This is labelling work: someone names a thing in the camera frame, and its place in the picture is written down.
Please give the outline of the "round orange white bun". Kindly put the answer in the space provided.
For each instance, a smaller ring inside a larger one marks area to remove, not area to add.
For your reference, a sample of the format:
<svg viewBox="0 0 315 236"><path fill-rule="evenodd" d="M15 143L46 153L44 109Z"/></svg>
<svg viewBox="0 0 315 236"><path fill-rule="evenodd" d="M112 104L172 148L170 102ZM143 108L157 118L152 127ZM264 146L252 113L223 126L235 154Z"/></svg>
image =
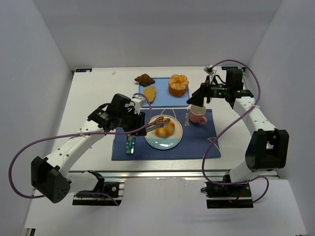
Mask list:
<svg viewBox="0 0 315 236"><path fill-rule="evenodd" d="M155 130L155 135L159 138L168 138L173 135L175 124L171 121L166 126Z"/></svg>

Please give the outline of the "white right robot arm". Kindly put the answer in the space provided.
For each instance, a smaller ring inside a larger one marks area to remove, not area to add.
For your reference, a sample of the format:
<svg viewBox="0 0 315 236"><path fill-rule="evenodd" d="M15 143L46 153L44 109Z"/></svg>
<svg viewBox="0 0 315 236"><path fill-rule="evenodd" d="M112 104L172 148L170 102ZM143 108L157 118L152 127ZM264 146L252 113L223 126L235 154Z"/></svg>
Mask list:
<svg viewBox="0 0 315 236"><path fill-rule="evenodd" d="M222 184L247 183L257 179L260 174L284 168L289 134L284 129L277 129L260 110L252 92L244 89L242 69L228 69L225 82L221 84L215 79L216 70L213 66L205 67L204 71L208 74L205 82L187 103L202 107L213 98L224 99L240 116L238 120L244 122L251 135L245 160L225 174Z"/></svg>

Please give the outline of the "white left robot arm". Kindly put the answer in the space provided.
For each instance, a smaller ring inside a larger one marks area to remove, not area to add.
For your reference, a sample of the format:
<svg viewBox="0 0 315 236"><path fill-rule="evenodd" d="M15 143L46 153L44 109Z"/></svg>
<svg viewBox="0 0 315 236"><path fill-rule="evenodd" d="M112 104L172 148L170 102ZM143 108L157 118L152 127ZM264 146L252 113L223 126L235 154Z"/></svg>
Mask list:
<svg viewBox="0 0 315 236"><path fill-rule="evenodd" d="M136 93L132 98L115 94L110 103L100 105L84 122L75 134L56 151L46 157L36 157L31 162L31 184L53 203L63 200L68 193L103 195L104 177L94 171L70 173L77 160L93 144L109 134L144 136L145 113L141 108L149 102L148 98Z"/></svg>

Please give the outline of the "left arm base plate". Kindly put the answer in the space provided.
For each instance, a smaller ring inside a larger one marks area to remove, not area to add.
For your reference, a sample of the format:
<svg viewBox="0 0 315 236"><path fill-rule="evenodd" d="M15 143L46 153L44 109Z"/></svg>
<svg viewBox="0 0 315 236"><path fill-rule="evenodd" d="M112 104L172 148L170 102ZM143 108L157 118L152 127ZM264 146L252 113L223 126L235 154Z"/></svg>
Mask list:
<svg viewBox="0 0 315 236"><path fill-rule="evenodd" d="M122 202L122 198L124 195L125 189L125 181L118 180L115 178L110 178L104 182L103 193L108 196L104 196L103 194L82 194L75 193L72 205L73 206L102 206L109 207L114 206L117 207Z"/></svg>

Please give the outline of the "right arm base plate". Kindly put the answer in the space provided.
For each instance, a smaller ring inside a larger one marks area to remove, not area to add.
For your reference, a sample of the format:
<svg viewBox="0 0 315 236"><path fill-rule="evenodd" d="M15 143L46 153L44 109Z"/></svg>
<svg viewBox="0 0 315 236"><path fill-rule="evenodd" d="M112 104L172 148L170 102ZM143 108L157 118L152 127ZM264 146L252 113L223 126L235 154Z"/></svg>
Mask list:
<svg viewBox="0 0 315 236"><path fill-rule="evenodd" d="M205 182L200 192L206 194L208 209L253 208L250 185L217 185Z"/></svg>

